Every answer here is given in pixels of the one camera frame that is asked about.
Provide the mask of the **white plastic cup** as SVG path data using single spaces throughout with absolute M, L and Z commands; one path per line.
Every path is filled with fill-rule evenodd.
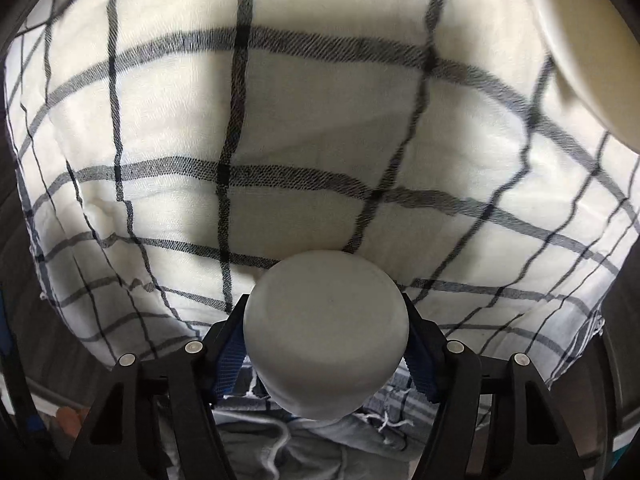
M 333 420 L 393 376 L 409 320 L 394 281 L 346 252 L 315 250 L 269 269 L 248 297 L 245 348 L 268 394 L 296 417 Z

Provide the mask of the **striped paper cup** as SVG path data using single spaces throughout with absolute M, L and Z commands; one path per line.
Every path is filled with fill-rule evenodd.
M 639 41 L 611 0 L 532 0 L 557 66 L 617 140 L 639 149 Z

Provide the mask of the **grey hooded sweatshirt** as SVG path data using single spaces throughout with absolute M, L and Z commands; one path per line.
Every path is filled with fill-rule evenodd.
M 408 479 L 425 443 L 411 420 L 359 410 L 339 420 L 214 411 L 238 479 Z

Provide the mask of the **black white checked cloth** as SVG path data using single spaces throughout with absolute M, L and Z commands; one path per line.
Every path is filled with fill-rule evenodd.
M 40 0 L 4 69 L 42 298 L 105 365 L 332 249 L 555 382 L 639 235 L 530 0 Z

